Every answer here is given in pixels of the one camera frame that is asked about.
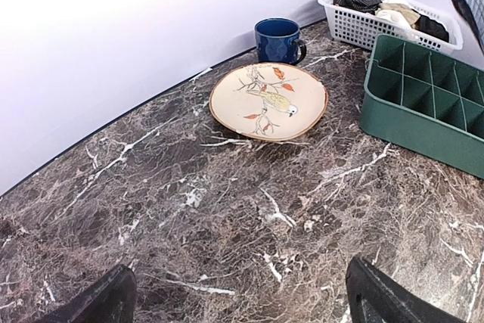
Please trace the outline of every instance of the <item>organizer compartment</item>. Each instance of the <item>organizer compartment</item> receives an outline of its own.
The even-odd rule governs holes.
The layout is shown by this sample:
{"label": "organizer compartment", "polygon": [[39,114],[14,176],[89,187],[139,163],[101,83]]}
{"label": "organizer compartment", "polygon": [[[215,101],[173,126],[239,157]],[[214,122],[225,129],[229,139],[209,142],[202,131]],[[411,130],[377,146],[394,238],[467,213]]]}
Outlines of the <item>organizer compartment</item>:
{"label": "organizer compartment", "polygon": [[484,73],[397,37],[377,37],[360,127],[484,179]]}

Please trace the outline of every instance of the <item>plate rim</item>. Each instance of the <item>plate rim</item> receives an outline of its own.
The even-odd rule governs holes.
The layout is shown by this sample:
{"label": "plate rim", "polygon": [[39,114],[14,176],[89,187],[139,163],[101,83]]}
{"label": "plate rim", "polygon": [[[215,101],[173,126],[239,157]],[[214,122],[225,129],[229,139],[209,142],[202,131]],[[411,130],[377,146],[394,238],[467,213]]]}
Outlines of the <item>plate rim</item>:
{"label": "plate rim", "polygon": [[[269,139],[269,138],[264,138],[263,136],[255,136],[255,135],[248,135],[244,132],[238,132],[237,130],[235,130],[235,128],[232,128],[230,126],[228,126],[226,123],[222,122],[219,117],[216,115],[215,111],[213,110],[213,106],[212,106],[212,102],[213,102],[213,94],[216,90],[216,88],[220,85],[220,83],[224,82],[224,80],[229,77],[232,73],[234,73],[235,71],[237,70],[240,70],[242,68],[245,68],[245,67],[250,67],[250,66],[254,66],[254,65],[258,65],[258,64],[275,64],[275,65],[282,65],[282,66],[285,66],[285,67],[292,67],[292,68],[296,68],[298,69],[299,71],[302,71],[304,73],[307,73],[311,78],[313,78],[316,82],[319,82],[321,83],[321,85],[323,86],[323,90],[324,90],[324,107],[323,107],[323,110],[319,113],[318,117],[315,118],[315,120],[307,127],[305,128],[304,130],[302,130],[301,132],[298,132],[297,134],[295,134],[294,136],[291,136],[291,137],[288,137],[288,138],[273,138],[273,139]],[[327,109],[327,103],[328,103],[328,100],[329,100],[329,94],[327,92],[327,88],[325,85],[323,85],[323,82],[321,82],[321,80],[319,78],[317,78],[316,76],[314,76],[312,73],[310,73],[309,71],[306,71],[306,70],[303,70],[302,68],[300,67],[297,67],[297,66],[294,66],[292,64],[283,64],[281,62],[257,62],[257,63],[254,63],[254,64],[246,64],[244,66],[240,66],[240,67],[237,67],[237,68],[234,68],[233,70],[231,70],[230,72],[228,72],[225,76],[223,76],[217,83],[215,86],[213,86],[213,89],[212,91],[210,92],[210,99],[209,99],[209,109],[210,109],[210,113],[212,114],[212,116],[215,118],[215,120],[220,123],[221,125],[223,125],[225,128],[231,130],[232,132],[235,132],[236,134],[238,135],[242,135],[242,136],[245,136],[246,138],[251,138],[251,139],[256,139],[256,140],[262,140],[262,141],[269,141],[269,142],[273,142],[273,143],[278,143],[280,141],[287,141],[287,140],[292,140],[292,139],[295,139],[295,138],[298,138],[300,137],[301,135],[304,135],[306,134],[310,129],[312,129],[312,127],[314,125],[316,125],[319,120],[321,120],[321,118],[323,117],[323,115],[326,113],[326,109]]]}

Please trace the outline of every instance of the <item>dark brown marble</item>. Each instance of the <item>dark brown marble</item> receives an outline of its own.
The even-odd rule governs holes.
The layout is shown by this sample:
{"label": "dark brown marble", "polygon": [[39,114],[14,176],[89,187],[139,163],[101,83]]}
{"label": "dark brown marble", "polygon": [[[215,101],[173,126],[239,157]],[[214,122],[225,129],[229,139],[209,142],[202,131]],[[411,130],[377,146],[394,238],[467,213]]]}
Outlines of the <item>dark brown marble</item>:
{"label": "dark brown marble", "polygon": [[210,115],[253,52],[156,98],[2,198],[0,318],[32,320],[122,262],[139,322],[345,322],[352,256],[428,302],[484,321],[482,182],[364,134],[369,53],[303,31],[323,119],[279,144]]}

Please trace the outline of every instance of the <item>blue mug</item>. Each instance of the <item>blue mug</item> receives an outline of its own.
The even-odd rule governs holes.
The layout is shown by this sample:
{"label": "blue mug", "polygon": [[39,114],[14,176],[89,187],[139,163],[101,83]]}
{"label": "blue mug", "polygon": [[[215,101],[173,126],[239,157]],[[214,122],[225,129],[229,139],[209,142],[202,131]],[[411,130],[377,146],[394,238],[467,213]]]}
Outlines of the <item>blue mug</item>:
{"label": "blue mug", "polygon": [[292,20],[284,18],[261,20],[256,24],[255,31],[259,62],[294,65],[306,56],[306,44],[299,39],[301,29]]}

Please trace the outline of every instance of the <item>decorative plate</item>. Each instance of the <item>decorative plate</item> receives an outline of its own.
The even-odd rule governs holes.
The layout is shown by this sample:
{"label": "decorative plate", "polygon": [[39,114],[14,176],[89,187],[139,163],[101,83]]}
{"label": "decorative plate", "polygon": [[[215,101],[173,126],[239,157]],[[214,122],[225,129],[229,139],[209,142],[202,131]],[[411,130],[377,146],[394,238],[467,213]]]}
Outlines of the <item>decorative plate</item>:
{"label": "decorative plate", "polygon": [[251,64],[230,72],[210,95],[210,111],[238,134],[283,141],[310,130],[323,116],[327,91],[313,75],[288,64]]}

